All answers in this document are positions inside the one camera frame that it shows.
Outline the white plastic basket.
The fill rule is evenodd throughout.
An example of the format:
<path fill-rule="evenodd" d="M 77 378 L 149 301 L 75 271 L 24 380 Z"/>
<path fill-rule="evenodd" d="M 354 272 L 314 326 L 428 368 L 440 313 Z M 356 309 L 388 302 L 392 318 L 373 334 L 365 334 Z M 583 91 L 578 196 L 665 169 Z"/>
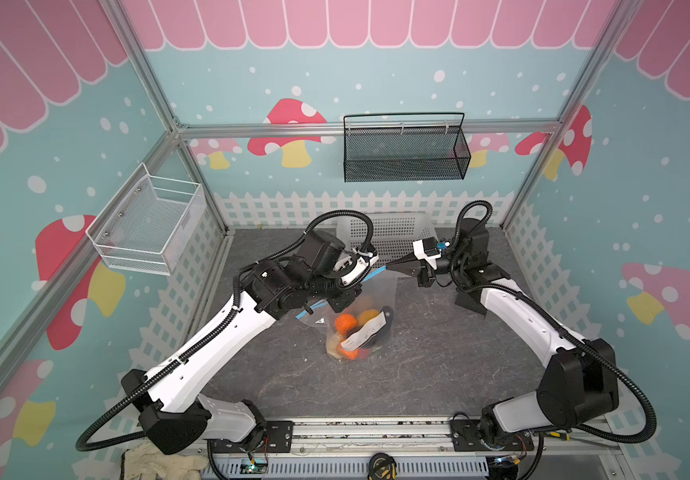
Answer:
<path fill-rule="evenodd" d="M 398 260 L 413 252 L 413 242 L 438 237 L 430 217 L 419 212 L 370 213 L 373 224 L 371 244 L 377 251 L 375 267 Z M 367 234 L 366 225 L 353 217 L 340 217 L 336 236 L 348 248 L 359 247 Z"/>

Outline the yellow food piece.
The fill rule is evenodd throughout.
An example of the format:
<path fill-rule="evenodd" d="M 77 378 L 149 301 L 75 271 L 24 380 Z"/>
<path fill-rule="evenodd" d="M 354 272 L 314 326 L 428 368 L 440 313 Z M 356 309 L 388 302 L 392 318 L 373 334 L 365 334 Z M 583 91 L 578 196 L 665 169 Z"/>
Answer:
<path fill-rule="evenodd" d="M 363 327 L 366 323 L 377 317 L 380 313 L 381 311 L 377 309 L 368 309 L 363 311 L 357 316 L 358 326 Z"/>

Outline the orange tangerine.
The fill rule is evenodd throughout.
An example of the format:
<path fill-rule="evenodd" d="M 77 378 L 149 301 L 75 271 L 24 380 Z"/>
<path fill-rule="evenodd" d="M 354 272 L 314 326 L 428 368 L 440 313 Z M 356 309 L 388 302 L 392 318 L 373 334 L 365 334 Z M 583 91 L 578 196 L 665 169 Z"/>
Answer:
<path fill-rule="evenodd" d="M 349 351 L 349 350 L 344 350 L 344 349 L 340 348 L 340 354 L 348 360 L 356 360 L 359 358 L 360 350 L 356 349 L 356 350 Z"/>
<path fill-rule="evenodd" d="M 335 319 L 335 330 L 336 332 L 343 336 L 348 337 L 351 333 L 355 332 L 358 327 L 357 318 L 352 314 L 341 314 Z"/>

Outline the clear zip top bag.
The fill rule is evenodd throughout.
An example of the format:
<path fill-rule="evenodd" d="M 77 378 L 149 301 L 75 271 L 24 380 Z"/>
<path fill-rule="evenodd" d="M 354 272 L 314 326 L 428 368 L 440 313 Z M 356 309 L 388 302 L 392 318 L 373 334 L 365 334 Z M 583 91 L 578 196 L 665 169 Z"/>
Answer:
<path fill-rule="evenodd" d="M 337 313 L 325 300 L 303 311 L 296 319 L 325 336 L 330 358 L 346 363 L 365 360 L 386 347 L 393 336 L 398 277 L 385 267 L 371 272 L 361 283 L 361 293 Z"/>

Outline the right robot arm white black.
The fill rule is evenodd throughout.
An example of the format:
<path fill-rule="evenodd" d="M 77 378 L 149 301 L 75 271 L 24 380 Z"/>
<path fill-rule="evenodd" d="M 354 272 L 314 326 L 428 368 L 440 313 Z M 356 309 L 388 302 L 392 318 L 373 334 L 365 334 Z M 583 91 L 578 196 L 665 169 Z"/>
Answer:
<path fill-rule="evenodd" d="M 542 364 L 544 372 L 533 392 L 482 409 L 478 430 L 485 445 L 494 449 L 521 433 L 572 429 L 620 444 L 653 438 L 657 430 L 653 405 L 617 367 L 613 347 L 600 338 L 588 339 L 556 320 L 490 260 L 488 242 L 486 229 L 465 218 L 452 239 L 417 240 L 410 253 L 387 265 L 391 271 L 416 278 L 424 288 L 432 286 L 439 276 L 448 276 L 456 288 L 456 305 L 499 318 Z M 643 426 L 628 434 L 590 426 L 591 420 L 618 408 L 621 386 L 638 401 Z"/>

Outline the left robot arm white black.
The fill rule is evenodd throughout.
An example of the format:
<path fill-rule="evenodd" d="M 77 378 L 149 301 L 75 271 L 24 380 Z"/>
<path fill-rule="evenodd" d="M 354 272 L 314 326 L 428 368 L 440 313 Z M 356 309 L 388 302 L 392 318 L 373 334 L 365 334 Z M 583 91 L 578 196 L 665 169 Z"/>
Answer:
<path fill-rule="evenodd" d="M 125 396 L 95 420 L 75 448 L 89 452 L 148 439 L 174 454 L 200 439 L 254 447 L 264 420 L 250 402 L 203 395 L 205 385 L 254 337 L 293 310 L 323 300 L 340 313 L 362 291 L 378 258 L 374 225 L 359 211 L 314 218 L 291 245 L 239 269 L 220 312 L 168 359 L 122 379 Z"/>

